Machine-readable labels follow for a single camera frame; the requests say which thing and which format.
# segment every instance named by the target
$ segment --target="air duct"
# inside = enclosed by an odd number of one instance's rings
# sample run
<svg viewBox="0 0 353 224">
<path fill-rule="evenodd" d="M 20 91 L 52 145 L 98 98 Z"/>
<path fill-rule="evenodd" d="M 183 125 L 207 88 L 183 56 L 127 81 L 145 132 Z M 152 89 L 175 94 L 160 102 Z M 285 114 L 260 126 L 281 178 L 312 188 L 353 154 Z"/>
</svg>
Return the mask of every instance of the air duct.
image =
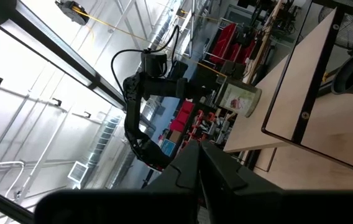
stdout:
<svg viewBox="0 0 353 224">
<path fill-rule="evenodd" d="M 159 43 L 162 41 L 165 33 L 170 27 L 173 11 L 171 8 L 175 8 L 175 4 L 181 4 L 181 0 L 169 0 L 167 5 L 170 7 L 165 7 L 162 14 L 157 20 L 157 23 L 154 25 L 151 33 L 149 34 L 149 39 L 151 44 L 149 44 L 149 48 L 156 50 Z"/>
<path fill-rule="evenodd" d="M 108 181 L 106 182 L 107 189 L 116 188 L 121 183 L 134 159 L 135 154 L 132 152 L 131 147 L 128 144 L 122 149 L 122 152 L 109 175 Z"/>
<path fill-rule="evenodd" d="M 84 179 L 81 181 L 81 187 L 84 188 L 89 180 L 92 179 L 92 173 L 95 170 L 96 165 L 98 165 L 101 159 L 102 153 L 108 145 L 110 139 L 112 138 L 117 125 L 120 123 L 121 116 L 114 115 L 114 110 L 117 108 L 112 107 L 108 114 L 106 115 L 101 127 L 99 128 L 89 150 L 85 153 L 80 162 L 88 166 L 88 170 L 85 174 Z"/>
</svg>

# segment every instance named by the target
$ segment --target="white wall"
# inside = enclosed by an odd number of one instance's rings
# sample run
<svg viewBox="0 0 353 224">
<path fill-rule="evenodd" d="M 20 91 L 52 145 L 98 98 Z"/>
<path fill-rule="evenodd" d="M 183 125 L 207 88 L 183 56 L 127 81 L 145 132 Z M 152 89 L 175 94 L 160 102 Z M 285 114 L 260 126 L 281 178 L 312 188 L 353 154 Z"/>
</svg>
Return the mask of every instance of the white wall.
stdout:
<svg viewBox="0 0 353 224">
<path fill-rule="evenodd" d="M 93 31 L 93 38 L 87 27 L 71 22 L 53 1 L 22 0 L 22 2 L 116 87 L 110 71 L 110 60 L 118 50 L 136 48 L 131 36 L 120 31 L 110 34 L 109 27 L 91 19 L 88 26 Z M 125 0 L 121 2 L 124 7 L 129 3 Z M 167 0 L 147 0 L 153 24 L 164 9 L 156 2 L 166 4 Z M 89 14 L 110 24 L 116 25 L 121 17 L 116 3 L 112 0 L 80 0 L 79 3 Z M 145 37 L 144 30 L 149 35 L 152 27 L 144 1 L 137 0 L 137 5 L 144 27 L 142 28 L 137 18 L 135 6 L 128 13 L 128 19 L 134 34 Z M 118 28 L 127 31 L 123 21 Z M 148 44 L 139 40 L 141 47 L 146 47 Z M 139 62 L 140 55 L 134 53 L 120 55 L 117 58 L 115 69 L 121 81 L 135 72 Z M 14 194 L 21 189 L 57 126 L 66 116 L 64 110 L 70 110 L 73 106 L 73 113 L 67 117 L 53 144 L 50 145 L 49 154 L 44 158 L 45 164 L 37 170 L 37 178 L 33 179 L 27 196 L 68 185 L 67 174 L 73 162 L 89 148 L 104 118 L 103 115 L 109 111 L 111 105 L 1 31 L 0 77 L 4 79 L 1 87 L 5 90 L 0 89 L 0 135 L 23 102 L 23 96 L 31 94 L 31 99 L 26 101 L 0 144 L 0 161 L 23 160 L 27 163 L 25 171 L 12 188 L 9 197 L 13 198 Z M 62 109 L 53 105 L 46 106 L 46 101 L 55 103 L 51 100 L 53 97 L 63 101 Z M 84 111 L 92 114 L 91 119 L 79 116 Z M 119 129 L 120 133 L 117 135 L 120 136 L 110 141 L 104 152 L 104 159 L 99 162 L 92 187 L 105 183 L 114 165 L 113 162 L 123 148 L 121 136 L 124 132 L 122 127 Z M 5 194 L 19 171 L 20 168 L 17 166 L 11 170 L 6 167 L 0 169 L 0 194 Z M 34 205 L 43 195 L 28 198 L 21 204 Z"/>
</svg>

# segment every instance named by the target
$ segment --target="wooden stick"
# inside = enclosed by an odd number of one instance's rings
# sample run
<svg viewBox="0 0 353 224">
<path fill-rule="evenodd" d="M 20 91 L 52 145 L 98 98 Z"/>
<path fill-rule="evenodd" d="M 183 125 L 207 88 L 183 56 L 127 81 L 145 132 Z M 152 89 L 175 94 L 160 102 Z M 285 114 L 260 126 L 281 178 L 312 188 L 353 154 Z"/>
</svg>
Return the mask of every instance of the wooden stick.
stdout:
<svg viewBox="0 0 353 224">
<path fill-rule="evenodd" d="M 270 40 L 269 37 L 270 37 L 270 31 L 272 30 L 272 23 L 276 19 L 277 14 L 278 14 L 278 12 L 279 12 L 281 7 L 282 7 L 282 0 L 279 0 L 277 2 L 277 5 L 273 9 L 271 15 L 269 16 L 268 20 L 265 23 L 266 29 L 264 30 L 265 35 L 262 38 L 261 48 L 259 48 L 257 57 L 252 62 L 252 65 L 249 66 L 250 67 L 250 73 L 248 74 L 248 76 L 249 76 L 249 78 L 247 80 L 248 84 L 251 84 L 252 80 L 254 79 L 255 71 L 257 70 L 257 67 L 258 67 L 259 63 L 260 63 L 262 57 L 264 56 L 265 47 L 267 46 L 267 44 L 268 44 L 268 42 Z"/>
</svg>

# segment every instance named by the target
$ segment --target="wooden panel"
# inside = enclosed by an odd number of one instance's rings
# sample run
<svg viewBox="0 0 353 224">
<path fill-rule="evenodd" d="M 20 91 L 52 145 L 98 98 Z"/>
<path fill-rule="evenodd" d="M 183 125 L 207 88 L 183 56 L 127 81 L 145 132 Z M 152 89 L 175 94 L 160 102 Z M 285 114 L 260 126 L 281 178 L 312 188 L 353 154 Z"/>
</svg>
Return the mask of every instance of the wooden panel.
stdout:
<svg viewBox="0 0 353 224">
<path fill-rule="evenodd" d="M 277 149 L 269 172 L 254 172 L 283 189 L 353 189 L 353 170 L 294 146 Z"/>
<path fill-rule="evenodd" d="M 268 130 L 291 138 L 334 14 L 335 11 L 330 13 L 296 47 L 270 117 Z M 249 118 L 241 114 L 237 117 L 224 148 L 226 152 L 286 146 L 284 142 L 263 134 L 260 130 L 286 59 L 287 57 L 257 85 L 262 90 L 260 101 Z"/>
<path fill-rule="evenodd" d="M 302 144 L 353 165 L 353 95 L 317 99 Z"/>
<path fill-rule="evenodd" d="M 270 163 L 272 162 L 272 155 L 277 150 L 277 148 L 271 149 L 262 149 L 259 154 L 257 163 L 255 164 L 256 168 L 262 169 L 264 171 L 268 170 Z M 242 158 L 241 164 L 246 160 L 248 151 L 245 152 L 244 157 Z"/>
</svg>

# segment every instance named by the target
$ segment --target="black metal frame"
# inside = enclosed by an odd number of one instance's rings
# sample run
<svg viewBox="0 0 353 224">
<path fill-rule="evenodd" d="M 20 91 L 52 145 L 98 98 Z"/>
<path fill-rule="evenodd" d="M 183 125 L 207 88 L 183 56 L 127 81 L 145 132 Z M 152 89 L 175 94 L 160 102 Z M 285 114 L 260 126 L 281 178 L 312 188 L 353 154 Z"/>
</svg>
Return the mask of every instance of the black metal frame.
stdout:
<svg viewBox="0 0 353 224">
<path fill-rule="evenodd" d="M 298 148 L 304 149 L 304 150 L 306 150 L 308 152 L 312 152 L 313 154 L 316 154 L 318 156 L 321 156 L 321 157 L 323 157 L 325 159 L 328 159 L 330 161 L 336 162 L 336 163 L 338 163 L 338 164 L 340 164 L 340 165 L 342 165 L 344 167 L 347 167 L 347 168 L 350 168 L 350 169 L 353 170 L 353 165 L 351 165 L 351 164 L 349 164 L 347 162 L 344 162 L 342 160 L 336 159 L 334 157 L 331 157 L 331 156 L 329 156 L 329 155 L 327 155 L 325 153 L 319 152 L 317 150 L 314 150 L 314 149 L 312 149 L 312 148 L 310 148 L 308 146 L 304 146 L 304 145 L 301 144 L 302 139 L 303 139 L 303 135 L 304 135 L 304 133 L 306 131 L 306 126 L 307 126 L 308 121 L 310 119 L 310 113 L 311 113 L 311 111 L 313 109 L 314 102 L 315 102 L 316 97 L 318 95 L 320 84 L 321 84 L 324 72 L 326 70 L 326 66 L 328 64 L 328 60 L 329 60 L 332 48 L 333 48 L 334 43 L 336 41 L 336 37 L 337 37 L 337 34 L 338 34 L 339 26 L 341 25 L 341 22 L 342 22 L 342 19 L 343 19 L 345 13 L 353 15 L 353 7 L 346 6 L 346 5 L 343 5 L 343 4 L 339 4 L 339 3 L 336 3 L 334 1 L 330 1 L 330 0 L 311 0 L 310 4 L 312 5 L 312 3 L 324 5 L 326 7 L 336 8 L 336 13 L 335 13 L 334 18 L 332 20 L 328 35 L 326 37 L 326 41 L 325 41 L 323 49 L 321 51 L 321 55 L 320 55 L 318 64 L 316 66 L 316 69 L 315 69 L 315 72 L 313 74 L 311 83 L 309 85 L 308 92 L 307 92 L 305 100 L 303 102 L 301 113 L 298 115 L 298 121 L 297 121 L 297 123 L 295 125 L 295 129 L 294 129 L 292 138 L 291 139 L 284 138 L 284 137 L 282 137 L 280 135 L 277 135 L 275 133 L 272 133 L 272 132 L 268 131 L 266 128 L 267 128 L 267 124 L 268 124 L 268 121 L 269 121 L 269 117 L 270 117 L 270 115 L 272 113 L 272 110 L 273 110 L 273 107 L 275 105 L 278 92 L 280 91 L 280 87 L 281 87 L 281 85 L 283 83 L 283 79 L 284 79 L 284 77 L 286 75 L 287 68 L 288 68 L 288 66 L 290 64 L 291 57 L 292 57 L 292 55 L 294 53 L 295 47 L 298 44 L 299 36 L 300 36 L 300 34 L 302 32 L 303 26 L 305 24 L 305 20 L 306 20 L 306 18 L 308 16 L 310 8 L 311 8 L 310 6 L 308 8 L 308 11 L 306 12 L 306 15 L 305 15 L 305 18 L 304 18 L 304 21 L 303 21 L 303 25 L 300 27 L 300 31 L 299 31 L 299 33 L 297 35 L 297 38 L 296 38 L 295 43 L 294 43 L 294 46 L 292 47 L 291 53 L 289 54 L 289 56 L 287 58 L 286 64 L 285 64 L 285 66 L 283 68 L 282 74 L 281 74 L 280 79 L 279 79 L 279 81 L 277 83 L 277 87 L 276 87 L 275 93 L 274 93 L 274 95 L 272 97 L 272 100 L 270 102 L 268 111 L 267 111 L 265 119 L 264 119 L 264 123 L 262 124 L 261 131 L 263 133 L 271 136 L 271 137 L 277 138 L 277 139 L 279 139 L 279 140 L 281 140 L 283 142 L 287 142 L 288 144 L 291 144 L 291 145 L 296 146 Z"/>
<path fill-rule="evenodd" d="M 33 213 L 0 195 L 0 212 L 19 223 L 34 223 Z"/>
<path fill-rule="evenodd" d="M 62 59 L 67 65 L 77 71 L 79 74 L 84 76 L 90 84 L 86 86 L 90 90 L 98 88 L 107 94 L 114 101 L 109 101 L 105 97 L 98 94 L 101 98 L 108 101 L 113 106 L 120 109 L 124 109 L 126 103 L 122 95 L 108 83 L 91 65 L 89 65 L 78 53 L 76 53 L 68 44 L 66 44 L 53 30 L 51 30 L 44 22 L 42 22 L 38 16 L 36 16 L 23 2 L 19 0 L 9 0 L 14 3 L 9 4 L 7 1 L 0 1 L 0 30 L 5 32 L 7 35 L 33 51 L 44 60 L 50 62 L 52 65 L 57 67 L 62 72 L 66 73 L 74 80 L 80 82 L 76 77 L 70 75 L 64 69 L 62 69 L 57 63 L 51 61 L 31 46 L 20 40 L 18 37 L 8 32 L 6 29 L 1 27 L 1 24 L 7 19 L 14 22 L 22 30 L 31 35 L 34 39 L 40 42 L 43 46 L 53 52 L 60 59 Z"/>
</svg>

